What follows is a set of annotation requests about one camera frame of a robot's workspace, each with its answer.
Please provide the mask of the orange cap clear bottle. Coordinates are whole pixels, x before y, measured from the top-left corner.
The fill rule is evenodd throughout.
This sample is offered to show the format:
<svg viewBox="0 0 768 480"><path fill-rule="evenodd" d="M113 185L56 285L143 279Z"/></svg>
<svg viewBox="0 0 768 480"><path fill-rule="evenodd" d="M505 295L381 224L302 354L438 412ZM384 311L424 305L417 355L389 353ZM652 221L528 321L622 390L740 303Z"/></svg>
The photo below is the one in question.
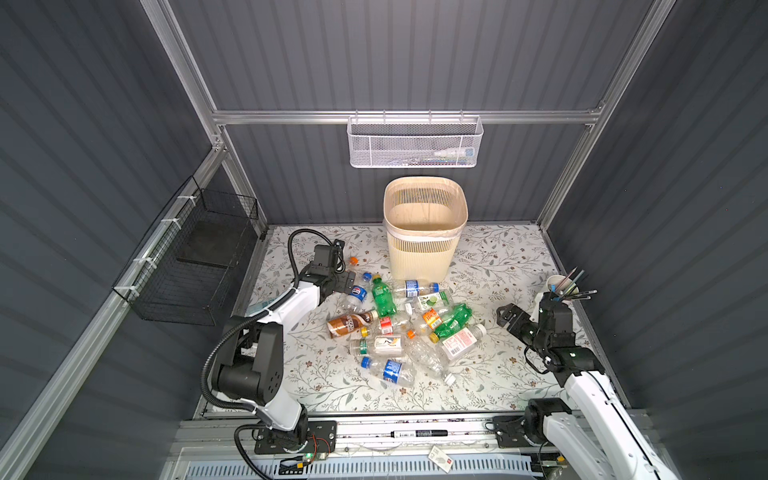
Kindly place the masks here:
<svg viewBox="0 0 768 480"><path fill-rule="evenodd" d="M346 272L350 274L354 274L356 276L360 275L360 265L359 260L357 257L350 256L346 261Z"/></svg>

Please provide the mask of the pepsi label clear bottle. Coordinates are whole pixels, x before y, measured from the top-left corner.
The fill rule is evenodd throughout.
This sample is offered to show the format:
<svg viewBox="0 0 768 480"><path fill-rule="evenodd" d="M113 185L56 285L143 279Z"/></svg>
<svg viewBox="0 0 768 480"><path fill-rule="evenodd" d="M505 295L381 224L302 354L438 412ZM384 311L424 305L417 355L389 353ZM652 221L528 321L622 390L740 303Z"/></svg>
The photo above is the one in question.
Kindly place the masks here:
<svg viewBox="0 0 768 480"><path fill-rule="evenodd" d="M352 290L341 303L342 313L363 313L366 311L372 277L370 272L363 272L356 276Z"/></svg>

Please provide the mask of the green cap white label bottle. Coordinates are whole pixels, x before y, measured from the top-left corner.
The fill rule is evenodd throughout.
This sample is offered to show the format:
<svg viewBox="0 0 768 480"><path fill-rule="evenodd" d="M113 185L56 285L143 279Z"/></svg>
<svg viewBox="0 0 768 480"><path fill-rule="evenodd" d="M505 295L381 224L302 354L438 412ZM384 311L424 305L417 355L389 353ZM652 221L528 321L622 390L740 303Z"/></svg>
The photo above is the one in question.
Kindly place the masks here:
<svg viewBox="0 0 768 480"><path fill-rule="evenodd" d="M354 356L399 358L405 354L402 335L378 335L353 340L349 352Z"/></svg>

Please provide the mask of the pink label white cap bottle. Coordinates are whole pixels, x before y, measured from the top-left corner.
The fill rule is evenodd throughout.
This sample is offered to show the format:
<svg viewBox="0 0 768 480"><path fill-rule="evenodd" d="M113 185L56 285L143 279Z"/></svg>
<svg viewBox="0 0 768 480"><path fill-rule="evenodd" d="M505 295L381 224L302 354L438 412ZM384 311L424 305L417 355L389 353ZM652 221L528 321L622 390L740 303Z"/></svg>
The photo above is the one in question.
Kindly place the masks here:
<svg viewBox="0 0 768 480"><path fill-rule="evenodd" d="M483 324L464 327L442 341L440 353L448 363L453 363L475 348L486 334L487 329Z"/></svg>

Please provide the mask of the orange label clear bottle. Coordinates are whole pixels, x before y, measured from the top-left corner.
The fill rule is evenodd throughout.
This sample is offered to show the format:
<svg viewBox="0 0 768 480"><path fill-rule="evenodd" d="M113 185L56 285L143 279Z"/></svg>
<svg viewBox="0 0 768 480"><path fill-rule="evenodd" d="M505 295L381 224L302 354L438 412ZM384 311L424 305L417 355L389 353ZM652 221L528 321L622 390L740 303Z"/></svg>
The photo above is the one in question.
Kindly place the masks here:
<svg viewBox="0 0 768 480"><path fill-rule="evenodd" d="M454 308L430 309L422 313L414 313L408 324L408 328L417 336L429 336L440 325L448 322L454 313Z"/></svg>

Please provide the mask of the blue cap blue label bottle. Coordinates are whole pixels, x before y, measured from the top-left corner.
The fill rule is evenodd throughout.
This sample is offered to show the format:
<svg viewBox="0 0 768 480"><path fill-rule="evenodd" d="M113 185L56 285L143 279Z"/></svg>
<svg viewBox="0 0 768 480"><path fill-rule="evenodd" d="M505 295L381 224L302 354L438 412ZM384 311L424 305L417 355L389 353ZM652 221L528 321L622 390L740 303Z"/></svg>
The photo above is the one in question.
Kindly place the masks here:
<svg viewBox="0 0 768 480"><path fill-rule="evenodd" d="M364 356L360 360L360 366L376 378L403 388L412 387L415 384L413 369L406 363L394 359Z"/></svg>

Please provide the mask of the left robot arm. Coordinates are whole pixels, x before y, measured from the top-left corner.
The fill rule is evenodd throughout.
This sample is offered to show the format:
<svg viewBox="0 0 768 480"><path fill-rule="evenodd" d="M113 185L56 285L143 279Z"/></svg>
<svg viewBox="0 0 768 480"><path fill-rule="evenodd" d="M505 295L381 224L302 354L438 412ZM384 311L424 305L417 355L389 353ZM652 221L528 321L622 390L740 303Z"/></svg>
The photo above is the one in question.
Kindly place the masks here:
<svg viewBox="0 0 768 480"><path fill-rule="evenodd" d="M344 247L344 241L310 228L289 235L288 289L254 313L232 316L203 364L200 390L209 404L252 414L292 442L306 440L306 407L282 387L284 334L328 296L351 291L355 274L346 267Z"/></svg>

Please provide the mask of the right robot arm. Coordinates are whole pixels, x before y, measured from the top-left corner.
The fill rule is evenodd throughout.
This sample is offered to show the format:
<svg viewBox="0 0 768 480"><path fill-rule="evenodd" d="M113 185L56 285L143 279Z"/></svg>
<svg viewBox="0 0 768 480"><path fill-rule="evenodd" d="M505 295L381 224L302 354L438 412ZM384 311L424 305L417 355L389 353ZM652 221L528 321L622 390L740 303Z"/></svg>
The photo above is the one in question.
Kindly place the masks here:
<svg viewBox="0 0 768 480"><path fill-rule="evenodd" d="M535 353L572 403L560 398L528 401L511 433L529 444L548 443L582 479L675 479L616 395L595 353L576 344L573 312L552 293L539 301L535 319L510 303L496 323Z"/></svg>

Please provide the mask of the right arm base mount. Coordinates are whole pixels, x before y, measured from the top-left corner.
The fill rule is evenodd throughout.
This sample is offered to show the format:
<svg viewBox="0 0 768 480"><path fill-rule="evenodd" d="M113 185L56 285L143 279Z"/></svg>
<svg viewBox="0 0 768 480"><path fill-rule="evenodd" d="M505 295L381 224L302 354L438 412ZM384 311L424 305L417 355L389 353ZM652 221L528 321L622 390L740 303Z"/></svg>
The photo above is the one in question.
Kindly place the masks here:
<svg viewBox="0 0 768 480"><path fill-rule="evenodd" d="M522 414L494 416L491 424L500 448L539 446L539 443L528 435Z"/></svg>

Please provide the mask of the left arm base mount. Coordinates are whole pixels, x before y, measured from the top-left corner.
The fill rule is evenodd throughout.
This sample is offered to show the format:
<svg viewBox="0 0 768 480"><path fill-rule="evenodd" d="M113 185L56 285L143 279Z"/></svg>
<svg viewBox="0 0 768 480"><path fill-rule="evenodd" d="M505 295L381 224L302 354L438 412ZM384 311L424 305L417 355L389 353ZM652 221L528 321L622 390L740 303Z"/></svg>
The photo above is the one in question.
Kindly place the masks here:
<svg viewBox="0 0 768 480"><path fill-rule="evenodd" d="M260 427L252 438L257 455L330 454L335 451L338 423L328 420L299 422L292 431Z"/></svg>

